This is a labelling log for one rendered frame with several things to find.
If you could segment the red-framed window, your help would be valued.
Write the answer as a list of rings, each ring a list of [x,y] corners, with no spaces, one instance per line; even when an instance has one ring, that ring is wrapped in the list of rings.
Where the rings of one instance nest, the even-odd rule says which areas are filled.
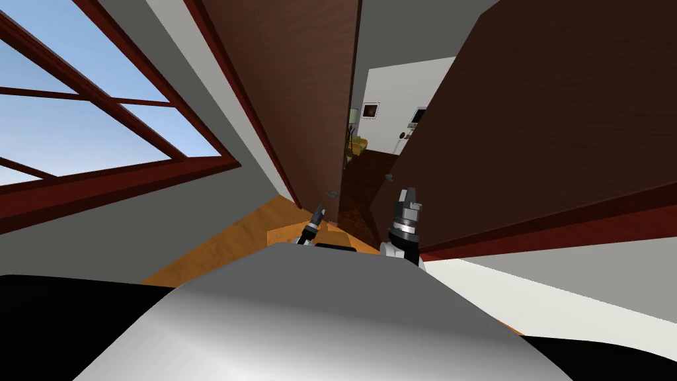
[[[100,0],[0,0],[0,235],[238,166]]]

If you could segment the dark brown wooden door leaf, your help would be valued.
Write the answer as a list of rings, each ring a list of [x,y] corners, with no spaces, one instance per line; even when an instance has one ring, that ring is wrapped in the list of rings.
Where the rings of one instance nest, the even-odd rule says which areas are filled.
[[[360,0],[203,0],[301,205],[335,218]]]
[[[677,0],[498,0],[371,205],[430,251],[677,235]]]

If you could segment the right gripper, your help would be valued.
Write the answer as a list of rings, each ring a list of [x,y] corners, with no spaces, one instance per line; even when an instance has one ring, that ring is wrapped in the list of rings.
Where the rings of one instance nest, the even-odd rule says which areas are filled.
[[[413,210],[416,212],[420,212],[422,208],[422,205],[417,203],[417,198],[416,198],[416,189],[414,187],[409,187],[407,189],[403,189],[401,191],[401,194],[399,196],[399,201],[397,202],[397,210],[398,213],[404,213],[406,210]]]

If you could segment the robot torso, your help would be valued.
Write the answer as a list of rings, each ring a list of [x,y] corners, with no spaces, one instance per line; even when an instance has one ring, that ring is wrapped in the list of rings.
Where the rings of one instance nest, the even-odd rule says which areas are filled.
[[[410,262],[277,243],[153,305],[74,381],[571,381]]]

